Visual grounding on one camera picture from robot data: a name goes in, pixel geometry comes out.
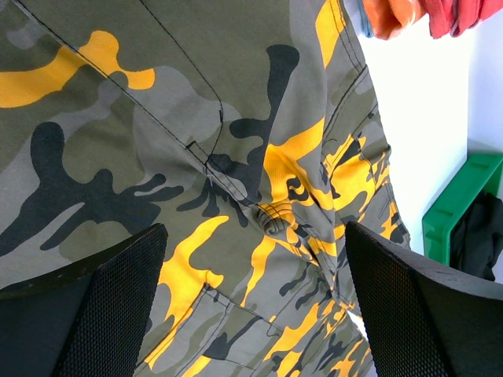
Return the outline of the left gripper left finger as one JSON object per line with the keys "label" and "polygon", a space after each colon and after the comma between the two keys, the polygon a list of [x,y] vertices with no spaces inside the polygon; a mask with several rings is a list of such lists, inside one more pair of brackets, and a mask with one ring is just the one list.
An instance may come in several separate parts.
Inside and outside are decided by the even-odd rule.
{"label": "left gripper left finger", "polygon": [[3,376],[131,376],[167,246],[155,224],[1,290]]}

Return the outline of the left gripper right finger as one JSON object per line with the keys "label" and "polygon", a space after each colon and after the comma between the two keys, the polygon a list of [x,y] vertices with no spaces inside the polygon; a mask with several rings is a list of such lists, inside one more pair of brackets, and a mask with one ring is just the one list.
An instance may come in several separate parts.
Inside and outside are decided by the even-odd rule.
{"label": "left gripper right finger", "polygon": [[350,221],[347,259],[379,376],[500,376],[502,286]]}

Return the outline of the black trousers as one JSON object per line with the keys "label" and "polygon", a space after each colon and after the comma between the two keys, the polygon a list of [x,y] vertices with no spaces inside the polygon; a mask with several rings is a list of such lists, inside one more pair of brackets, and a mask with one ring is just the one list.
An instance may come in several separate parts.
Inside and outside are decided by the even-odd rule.
{"label": "black trousers", "polygon": [[450,267],[494,281],[502,252],[502,201],[480,192],[450,234]]}

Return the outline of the camouflage yellow green trousers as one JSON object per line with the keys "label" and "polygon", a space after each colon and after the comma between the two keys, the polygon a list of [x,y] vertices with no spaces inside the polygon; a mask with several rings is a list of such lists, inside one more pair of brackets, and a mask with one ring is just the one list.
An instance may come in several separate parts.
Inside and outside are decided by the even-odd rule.
{"label": "camouflage yellow green trousers", "polygon": [[136,376],[367,375],[390,154],[341,1],[1,4],[1,284],[165,225]]}

